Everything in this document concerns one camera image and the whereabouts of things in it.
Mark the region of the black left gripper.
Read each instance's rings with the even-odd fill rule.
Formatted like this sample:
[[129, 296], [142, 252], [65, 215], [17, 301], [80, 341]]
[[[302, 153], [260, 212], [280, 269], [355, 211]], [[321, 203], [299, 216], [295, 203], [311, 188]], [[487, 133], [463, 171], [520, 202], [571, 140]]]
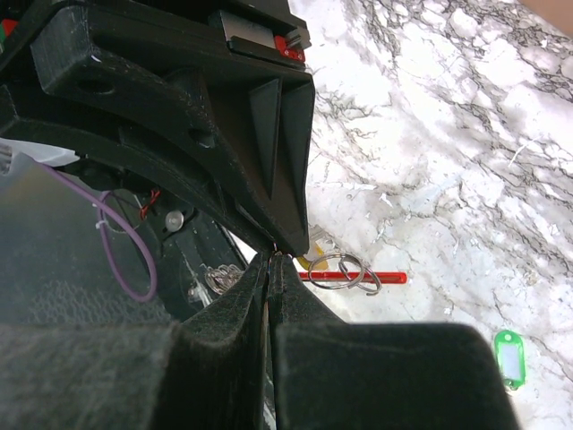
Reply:
[[287, 1], [3, 4], [1, 141], [304, 254], [311, 45]]

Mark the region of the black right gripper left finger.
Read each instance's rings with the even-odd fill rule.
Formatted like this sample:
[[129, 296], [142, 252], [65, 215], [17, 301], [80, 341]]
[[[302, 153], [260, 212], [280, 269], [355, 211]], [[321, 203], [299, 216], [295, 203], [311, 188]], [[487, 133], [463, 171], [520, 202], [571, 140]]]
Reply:
[[267, 270], [183, 323], [3, 325], [2, 428], [261, 428]]

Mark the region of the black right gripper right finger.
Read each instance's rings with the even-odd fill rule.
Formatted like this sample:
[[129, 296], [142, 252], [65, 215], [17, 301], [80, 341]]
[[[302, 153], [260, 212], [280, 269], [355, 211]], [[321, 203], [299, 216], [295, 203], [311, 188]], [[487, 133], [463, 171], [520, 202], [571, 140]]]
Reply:
[[457, 323], [348, 323], [269, 264], [269, 324], [281, 429], [515, 429], [493, 353]]

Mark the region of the grey red key organizer plate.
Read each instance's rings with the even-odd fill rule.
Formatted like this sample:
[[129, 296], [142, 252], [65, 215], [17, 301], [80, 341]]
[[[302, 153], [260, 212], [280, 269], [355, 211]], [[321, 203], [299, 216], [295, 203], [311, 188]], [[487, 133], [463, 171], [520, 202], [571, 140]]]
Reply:
[[[325, 252], [320, 245], [326, 235], [324, 230], [314, 226], [310, 233], [309, 252], [296, 258], [301, 266], [298, 277], [302, 282], [324, 290], [359, 288], [369, 297], [378, 295], [383, 285], [406, 285], [405, 272], [373, 271], [352, 254]], [[220, 296], [231, 289], [243, 273], [236, 264], [221, 264], [208, 267], [204, 278], [209, 288]]]

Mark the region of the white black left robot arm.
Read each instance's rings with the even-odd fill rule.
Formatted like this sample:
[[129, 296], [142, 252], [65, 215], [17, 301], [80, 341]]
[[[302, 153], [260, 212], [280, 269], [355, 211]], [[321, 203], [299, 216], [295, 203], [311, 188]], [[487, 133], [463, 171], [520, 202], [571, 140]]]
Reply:
[[310, 45], [286, 1], [4, 1], [1, 142], [303, 254]]

